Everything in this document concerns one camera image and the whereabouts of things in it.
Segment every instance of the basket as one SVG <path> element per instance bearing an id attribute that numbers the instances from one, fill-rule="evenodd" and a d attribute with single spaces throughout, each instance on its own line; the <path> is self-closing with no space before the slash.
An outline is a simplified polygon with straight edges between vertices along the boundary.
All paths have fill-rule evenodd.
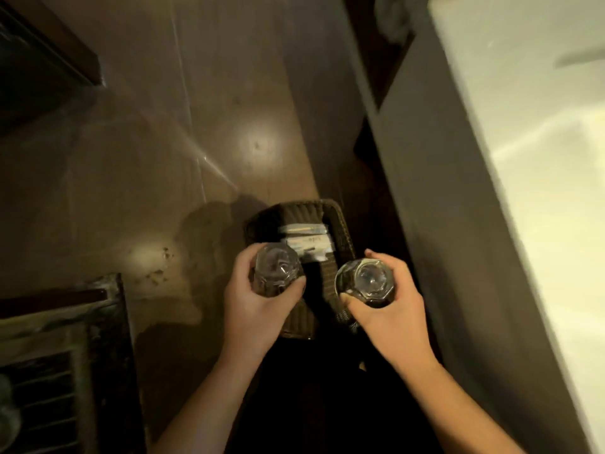
<path id="1" fill-rule="evenodd" d="M 303 263 L 307 287 L 286 319 L 281 336 L 313 339 L 320 324 L 347 325 L 352 317 L 334 287 L 338 268 L 355 258 L 353 243 L 338 204 L 329 199 L 285 202 L 256 214 L 244 225 L 246 243 L 279 242 L 278 228 L 285 224 L 323 223 L 334 243 L 327 261 Z"/>

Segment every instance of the person's left arm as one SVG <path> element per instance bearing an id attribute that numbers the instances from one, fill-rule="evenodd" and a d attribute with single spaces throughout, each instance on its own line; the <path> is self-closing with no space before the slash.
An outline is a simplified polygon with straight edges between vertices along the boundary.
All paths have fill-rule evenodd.
<path id="1" fill-rule="evenodd" d="M 153 454 L 221 453 L 248 385 L 275 343 L 285 318 L 303 296 L 306 279 L 275 298 L 252 291 L 248 274 L 263 244 L 235 260 L 225 289 L 224 344 L 216 365 L 153 447 Z"/>

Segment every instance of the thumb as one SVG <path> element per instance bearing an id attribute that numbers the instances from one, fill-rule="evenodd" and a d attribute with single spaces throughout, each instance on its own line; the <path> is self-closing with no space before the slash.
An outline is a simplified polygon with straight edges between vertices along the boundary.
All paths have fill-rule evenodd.
<path id="1" fill-rule="evenodd" d="M 374 309 L 348 293 L 341 293 L 340 299 L 344 304 L 344 307 L 351 311 L 355 320 L 357 320 L 361 326 L 367 324 L 370 320 L 370 316 L 374 313 Z"/>
<path id="2" fill-rule="evenodd" d="M 303 292 L 306 285 L 307 278 L 304 275 L 297 278 L 287 289 L 285 289 L 282 294 L 273 299 L 274 304 L 283 306 L 287 312 L 290 312 L 294 305 L 303 297 Z"/>

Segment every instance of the person's left thumb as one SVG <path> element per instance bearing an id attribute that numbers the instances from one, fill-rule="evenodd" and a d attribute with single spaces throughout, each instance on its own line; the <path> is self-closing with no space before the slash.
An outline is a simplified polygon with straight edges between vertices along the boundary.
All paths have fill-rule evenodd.
<path id="1" fill-rule="evenodd" d="M 279 309 L 284 309 L 288 313 L 292 310 L 294 305 L 300 301 L 303 297 L 304 288 L 307 285 L 307 278 L 303 275 L 297 278 L 285 291 L 273 298 L 275 305 L 279 306 Z"/>

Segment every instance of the wooden floor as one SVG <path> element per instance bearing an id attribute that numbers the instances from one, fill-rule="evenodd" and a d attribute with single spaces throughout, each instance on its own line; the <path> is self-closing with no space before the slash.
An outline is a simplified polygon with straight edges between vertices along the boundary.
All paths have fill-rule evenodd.
<path id="1" fill-rule="evenodd" d="M 212 366 L 244 219 L 330 197 L 364 117 L 328 0 L 43 0 L 107 86 L 0 140 L 0 296 L 121 272 L 155 438 Z"/>

